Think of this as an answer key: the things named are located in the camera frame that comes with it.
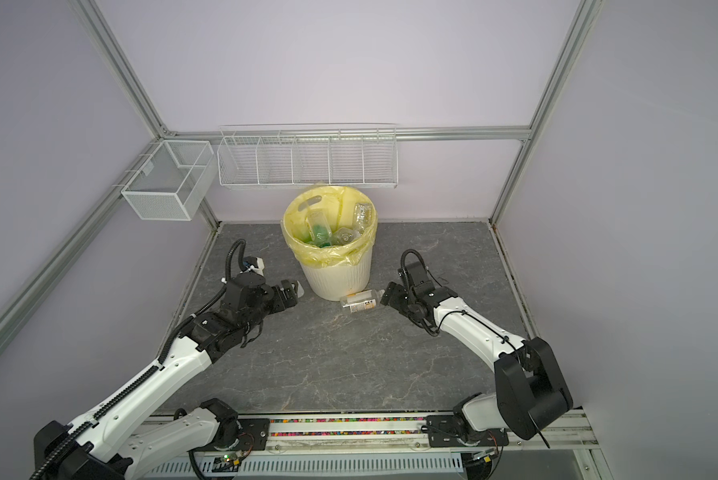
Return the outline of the clear bottle orange label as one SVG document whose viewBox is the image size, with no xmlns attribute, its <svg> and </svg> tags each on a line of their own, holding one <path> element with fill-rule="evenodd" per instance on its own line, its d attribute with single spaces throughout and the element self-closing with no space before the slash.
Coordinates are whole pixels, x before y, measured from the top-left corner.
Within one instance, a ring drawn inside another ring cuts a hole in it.
<svg viewBox="0 0 718 480">
<path fill-rule="evenodd" d="M 372 310 L 381 304 L 384 293 L 383 289 L 365 290 L 342 297 L 340 304 L 343 309 L 348 310 L 350 313 Z"/>
</svg>

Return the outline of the clear bottle green cap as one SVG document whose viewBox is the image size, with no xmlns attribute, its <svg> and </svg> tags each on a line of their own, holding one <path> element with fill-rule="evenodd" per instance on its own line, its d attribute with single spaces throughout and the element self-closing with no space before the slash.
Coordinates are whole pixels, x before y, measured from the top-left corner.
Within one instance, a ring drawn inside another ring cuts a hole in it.
<svg viewBox="0 0 718 480">
<path fill-rule="evenodd" d="M 331 245 L 332 230 L 323 210 L 310 210 L 306 215 L 306 224 L 310 232 L 310 242 L 314 246 L 325 248 Z"/>
</svg>

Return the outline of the small bottle blue label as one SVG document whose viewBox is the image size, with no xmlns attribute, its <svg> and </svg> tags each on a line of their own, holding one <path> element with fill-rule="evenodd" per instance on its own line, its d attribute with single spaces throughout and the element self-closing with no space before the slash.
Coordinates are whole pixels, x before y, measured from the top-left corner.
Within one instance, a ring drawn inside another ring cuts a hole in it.
<svg viewBox="0 0 718 480">
<path fill-rule="evenodd" d="M 361 233 L 348 227 L 340 227 L 332 233 L 331 243 L 335 246 L 348 245 L 361 237 Z"/>
</svg>

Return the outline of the clear bottle purple label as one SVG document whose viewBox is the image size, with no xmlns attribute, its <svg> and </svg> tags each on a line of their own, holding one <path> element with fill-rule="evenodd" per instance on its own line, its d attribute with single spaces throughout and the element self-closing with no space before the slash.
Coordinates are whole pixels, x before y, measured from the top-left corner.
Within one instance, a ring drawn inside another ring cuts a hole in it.
<svg viewBox="0 0 718 480">
<path fill-rule="evenodd" d="M 354 205 L 352 229 L 363 233 L 373 222 L 374 207 L 371 203 L 362 202 Z"/>
</svg>

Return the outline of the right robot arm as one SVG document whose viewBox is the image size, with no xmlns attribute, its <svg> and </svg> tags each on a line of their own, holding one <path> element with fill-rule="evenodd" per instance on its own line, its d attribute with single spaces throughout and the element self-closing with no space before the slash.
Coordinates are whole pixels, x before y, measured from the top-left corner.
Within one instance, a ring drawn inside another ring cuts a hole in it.
<svg viewBox="0 0 718 480">
<path fill-rule="evenodd" d="M 452 289 L 432 281 L 412 286 L 391 282 L 381 303 L 432 336 L 454 337 L 493 372 L 493 393 L 474 394 L 453 408 L 450 432 L 462 443 L 474 445 L 498 429 L 529 440 L 574 408 L 553 349 L 544 339 L 509 332 Z"/>
</svg>

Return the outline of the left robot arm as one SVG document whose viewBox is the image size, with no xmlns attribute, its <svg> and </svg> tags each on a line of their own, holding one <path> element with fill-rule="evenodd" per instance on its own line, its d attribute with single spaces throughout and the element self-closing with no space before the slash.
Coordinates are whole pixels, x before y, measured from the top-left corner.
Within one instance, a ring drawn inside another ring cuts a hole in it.
<svg viewBox="0 0 718 480">
<path fill-rule="evenodd" d="M 229 350 L 258 338 L 264 319 L 297 305 L 297 281 L 267 284 L 255 270 L 227 276 L 221 290 L 183 320 L 157 358 L 99 405 L 67 424 L 51 421 L 34 438 L 34 479 L 137 479 L 202 447 L 253 449 L 238 413 L 213 398 L 144 436 L 136 429 L 179 388 Z"/>
</svg>

